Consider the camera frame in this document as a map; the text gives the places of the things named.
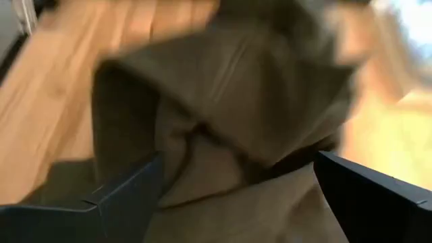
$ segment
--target hardwood floor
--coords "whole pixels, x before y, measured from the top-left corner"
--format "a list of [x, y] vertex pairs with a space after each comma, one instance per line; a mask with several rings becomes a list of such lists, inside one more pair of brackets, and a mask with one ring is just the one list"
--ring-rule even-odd
[[[202, 28], [213, 0], [65, 0], [45, 13], [0, 89], [0, 204], [40, 186], [53, 163], [92, 157], [90, 85], [101, 58]], [[345, 6], [340, 61], [371, 55], [358, 72], [342, 156], [432, 189], [432, 113], [397, 104], [376, 56], [369, 9]]]

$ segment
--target black plastic piece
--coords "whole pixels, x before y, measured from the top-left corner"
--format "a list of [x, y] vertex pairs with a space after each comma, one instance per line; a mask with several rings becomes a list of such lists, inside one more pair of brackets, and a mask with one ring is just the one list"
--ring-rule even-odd
[[320, 152], [321, 189], [351, 243], [432, 242], [432, 193]]
[[0, 242], [141, 243], [162, 184], [154, 157], [69, 207], [0, 207]]

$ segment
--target wooden floor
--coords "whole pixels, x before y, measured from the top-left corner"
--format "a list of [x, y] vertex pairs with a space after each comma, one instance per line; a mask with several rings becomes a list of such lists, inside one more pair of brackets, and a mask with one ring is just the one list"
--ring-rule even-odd
[[[56, 161], [92, 157], [90, 86], [101, 58], [202, 28], [213, 0], [65, 0], [46, 13], [0, 89], [0, 204], [40, 186]], [[396, 103], [369, 9], [344, 6], [340, 61], [359, 70], [342, 156], [432, 189], [432, 111]]]

